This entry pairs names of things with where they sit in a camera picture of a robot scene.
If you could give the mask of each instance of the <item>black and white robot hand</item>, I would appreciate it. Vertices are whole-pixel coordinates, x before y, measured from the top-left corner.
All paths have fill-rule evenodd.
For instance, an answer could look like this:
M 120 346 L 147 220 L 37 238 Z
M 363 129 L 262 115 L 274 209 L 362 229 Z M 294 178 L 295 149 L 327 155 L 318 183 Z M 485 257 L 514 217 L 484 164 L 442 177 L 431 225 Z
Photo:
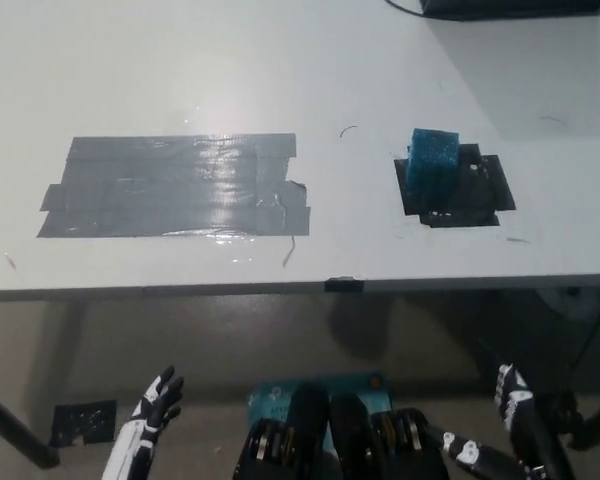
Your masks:
M 550 480 L 575 480 L 556 433 L 548 428 L 533 392 L 513 365 L 500 365 L 494 400 L 516 457 L 531 474 Z
M 170 366 L 159 375 L 142 396 L 111 451 L 102 480 L 146 480 L 149 476 L 158 438 L 169 422 L 180 414 L 184 380 L 173 378 Z

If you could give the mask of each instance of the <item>blue sponge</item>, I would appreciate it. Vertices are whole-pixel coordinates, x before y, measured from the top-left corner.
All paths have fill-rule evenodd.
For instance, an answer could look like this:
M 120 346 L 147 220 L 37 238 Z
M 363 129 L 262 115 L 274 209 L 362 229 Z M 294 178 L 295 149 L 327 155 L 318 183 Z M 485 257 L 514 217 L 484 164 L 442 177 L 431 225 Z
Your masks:
M 407 194 L 425 202 L 449 198 L 458 177 L 459 150 L 459 134 L 416 128 L 408 154 Z

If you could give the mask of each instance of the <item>white surface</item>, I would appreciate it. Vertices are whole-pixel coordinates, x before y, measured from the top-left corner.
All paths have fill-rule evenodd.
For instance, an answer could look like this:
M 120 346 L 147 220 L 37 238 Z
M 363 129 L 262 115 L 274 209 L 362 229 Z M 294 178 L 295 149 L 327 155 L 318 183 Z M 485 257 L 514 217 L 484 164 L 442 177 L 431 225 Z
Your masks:
M 404 217 L 392 158 L 414 127 L 499 155 L 518 210 L 479 229 Z M 288 178 L 312 207 L 285 268 L 289 238 L 36 238 L 74 136 L 259 132 L 296 133 Z M 320 290 L 339 276 L 366 289 L 600 283 L 600 18 L 456 24 L 380 0 L 0 2 L 0 295 Z

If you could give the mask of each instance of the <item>floor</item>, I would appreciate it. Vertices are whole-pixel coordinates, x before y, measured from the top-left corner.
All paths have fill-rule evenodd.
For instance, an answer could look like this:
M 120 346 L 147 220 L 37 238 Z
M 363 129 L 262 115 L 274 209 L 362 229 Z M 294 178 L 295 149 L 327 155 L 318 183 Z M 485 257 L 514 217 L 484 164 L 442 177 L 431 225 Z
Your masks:
M 187 382 L 184 413 L 151 478 L 220 479 L 231 476 L 245 394 L 258 382 L 381 370 L 397 405 L 506 450 L 476 340 L 516 362 L 538 390 L 571 381 L 587 413 L 600 403 L 600 334 L 573 378 L 570 361 L 590 328 L 531 291 L 0 304 L 0 401 L 44 439 L 59 403 L 116 399 L 121 424 L 173 363 Z M 109 449 L 62 449 L 62 465 L 39 472 L 0 439 L 0 479 L 100 478 Z M 581 478 L 600 479 L 600 447 L 572 460 Z

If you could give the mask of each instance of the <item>table leg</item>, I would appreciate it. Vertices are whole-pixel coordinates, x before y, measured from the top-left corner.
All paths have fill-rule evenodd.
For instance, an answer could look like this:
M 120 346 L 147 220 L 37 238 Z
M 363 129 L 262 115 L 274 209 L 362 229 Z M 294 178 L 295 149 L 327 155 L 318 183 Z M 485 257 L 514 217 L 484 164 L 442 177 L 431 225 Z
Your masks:
M 1 403 L 0 436 L 39 468 L 53 468 L 60 464 L 58 452 L 40 441 Z

